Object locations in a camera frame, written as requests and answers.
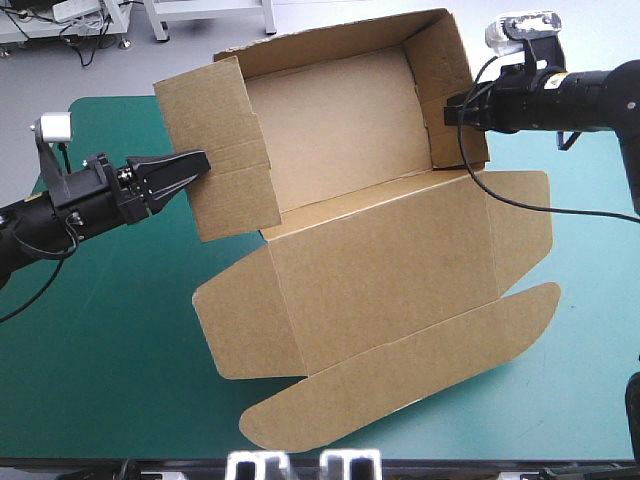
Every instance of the green table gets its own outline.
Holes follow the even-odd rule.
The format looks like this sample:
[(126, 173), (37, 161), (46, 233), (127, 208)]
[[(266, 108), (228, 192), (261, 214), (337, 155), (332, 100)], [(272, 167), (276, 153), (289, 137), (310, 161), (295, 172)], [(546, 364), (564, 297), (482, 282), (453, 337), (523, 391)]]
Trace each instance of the green table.
[[(85, 98), (71, 111), (75, 168), (98, 151), (120, 165), (126, 155), (172, 150), (154, 97)], [(516, 137), (493, 148), (494, 164), (509, 168), (502, 159), (523, 145), (520, 165), (528, 166), (527, 155), (540, 162), (541, 142)], [(612, 136), (581, 142), (577, 155), (619, 155)], [(564, 181), (551, 160), (538, 167)], [(597, 169), (593, 175), (602, 181)], [(614, 176), (624, 180), (621, 163)], [(611, 201), (626, 205), (615, 185)], [(559, 280), (565, 288), (552, 326), (529, 351), (337, 446), (379, 447), (388, 458), (630, 457), (622, 396), (640, 350), (640, 235), (637, 227), (596, 226), (603, 225), (596, 239), (611, 235), (629, 247), (599, 251), (623, 256), (615, 274), (580, 263), (577, 244), (595, 249), (588, 223), (556, 219), (554, 253), (517, 287)], [(191, 296), (262, 243), (252, 233), (202, 244), (183, 193), (161, 214), (82, 244), (44, 297), (0, 326), (0, 457), (212, 458), (254, 448), (238, 430), (240, 414), (297, 379), (222, 379)], [(21, 303), (52, 268), (40, 262), (16, 273), (0, 292), (0, 311)], [(598, 310), (598, 295), (580, 287), (595, 281), (604, 296), (619, 291), (598, 279), (624, 281), (629, 294)], [(586, 316), (585, 304), (593, 307)]]

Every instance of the cardboard box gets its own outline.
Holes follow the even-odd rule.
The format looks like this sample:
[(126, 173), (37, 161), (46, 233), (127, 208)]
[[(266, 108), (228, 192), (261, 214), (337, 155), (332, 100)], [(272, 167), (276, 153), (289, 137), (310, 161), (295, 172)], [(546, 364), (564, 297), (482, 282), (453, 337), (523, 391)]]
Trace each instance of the cardboard box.
[[(548, 214), (487, 197), (442, 108), (468, 88), (443, 9), (301, 32), (222, 52), (156, 84), (176, 150), (212, 173), (189, 191), (203, 241), (261, 229), (267, 244), (202, 285), (194, 306), (226, 378), (306, 376), (249, 408), (269, 449), (326, 445), (507, 362), (559, 288), (502, 295), (549, 251)], [(484, 135), (469, 154), (488, 160)], [(482, 172), (549, 203), (541, 172)]]

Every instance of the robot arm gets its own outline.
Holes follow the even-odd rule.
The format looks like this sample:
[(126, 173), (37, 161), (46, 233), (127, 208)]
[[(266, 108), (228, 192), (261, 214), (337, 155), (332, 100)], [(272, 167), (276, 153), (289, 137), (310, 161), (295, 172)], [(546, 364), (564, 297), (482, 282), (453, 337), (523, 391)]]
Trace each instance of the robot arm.
[[(486, 31), (487, 44), (499, 55), (524, 51), (525, 62), (502, 67), (493, 82), (478, 85), (465, 109), (464, 123), (480, 130), (557, 131), (568, 149), (582, 132), (613, 130), (620, 141), (634, 209), (640, 214), (640, 60), (613, 71), (568, 73), (550, 11), (499, 18)], [(445, 123), (457, 125), (467, 92), (451, 97)], [(563, 133), (576, 132), (569, 142)]]
[(173, 196), (210, 170), (204, 152), (129, 157), (115, 168), (106, 155), (63, 172), (51, 144), (71, 140), (68, 113), (45, 114), (33, 127), (48, 190), (0, 208), (0, 288), (37, 260), (61, 260), (91, 237), (160, 212)]

